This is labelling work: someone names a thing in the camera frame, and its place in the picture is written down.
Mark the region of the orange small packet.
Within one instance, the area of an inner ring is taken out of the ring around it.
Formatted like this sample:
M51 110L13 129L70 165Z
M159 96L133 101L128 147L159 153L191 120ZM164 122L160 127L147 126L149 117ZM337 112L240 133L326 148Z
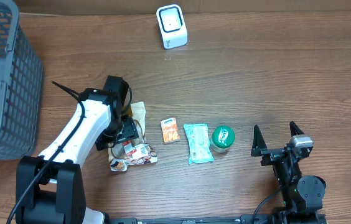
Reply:
M177 121L174 117L161 121L162 137L165 144L180 141Z

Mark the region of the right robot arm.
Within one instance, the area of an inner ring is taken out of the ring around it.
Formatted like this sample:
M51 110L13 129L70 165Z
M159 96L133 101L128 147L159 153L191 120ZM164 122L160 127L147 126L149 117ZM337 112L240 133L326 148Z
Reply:
M314 141L293 121L289 123L291 138L282 148L268 149L259 126L254 126L251 156L260 157L262 166L271 166L279 189L266 197L255 209L251 223L325 223L318 213L323 207L326 182L315 175L302 175L299 162L309 157ZM281 194L283 207L269 215L258 217L260 208Z

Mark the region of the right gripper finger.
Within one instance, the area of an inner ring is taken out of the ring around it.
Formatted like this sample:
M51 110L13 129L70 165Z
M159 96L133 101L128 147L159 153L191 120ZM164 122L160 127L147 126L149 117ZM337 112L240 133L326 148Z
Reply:
M304 135L304 132L297 126L297 124L294 121L291 121L289 123L289 128L291 136Z
M262 151L267 150L266 143L263 139L262 133L258 125L254 126L253 131L253 145L251 148L251 155L252 156L261 156Z

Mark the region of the green lid jar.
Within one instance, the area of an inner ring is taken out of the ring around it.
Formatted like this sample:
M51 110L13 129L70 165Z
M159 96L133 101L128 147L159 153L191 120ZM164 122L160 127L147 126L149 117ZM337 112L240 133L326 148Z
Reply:
M215 152L226 152L235 141L235 133L229 126L218 126L212 133L210 147Z

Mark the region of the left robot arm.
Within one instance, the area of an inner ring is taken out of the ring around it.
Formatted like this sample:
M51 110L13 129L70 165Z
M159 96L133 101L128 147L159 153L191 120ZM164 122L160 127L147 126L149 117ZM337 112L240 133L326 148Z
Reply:
M132 90L121 77L108 76L102 89L76 92L77 108L53 143L37 157L24 156L16 172L16 203L7 222L109 223L105 212L86 205L82 167L91 149L99 151L138 138L127 115Z

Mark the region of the brown snack pouch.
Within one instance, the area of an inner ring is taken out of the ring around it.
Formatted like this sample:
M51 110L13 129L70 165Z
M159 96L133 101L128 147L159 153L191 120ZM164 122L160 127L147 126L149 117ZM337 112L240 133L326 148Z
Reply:
M131 104L132 118L136 125L139 137L131 140L136 152L132 157L126 157L123 143L117 144L108 150L110 170L112 172L126 172L129 166L154 164L158 161L155 150L146 139L146 108L143 101Z

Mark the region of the teal wipes packet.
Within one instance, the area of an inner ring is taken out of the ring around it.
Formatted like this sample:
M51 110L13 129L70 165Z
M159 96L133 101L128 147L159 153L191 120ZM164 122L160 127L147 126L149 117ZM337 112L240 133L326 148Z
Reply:
M205 123L184 124L185 135L189 143L188 164L203 164L213 162L208 137L208 125Z

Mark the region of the red stick packet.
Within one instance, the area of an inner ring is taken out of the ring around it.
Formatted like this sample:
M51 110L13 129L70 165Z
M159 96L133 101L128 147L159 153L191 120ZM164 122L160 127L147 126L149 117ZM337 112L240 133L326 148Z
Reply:
M126 157L132 157L136 152L136 148L132 145L131 141L123 142L123 148Z

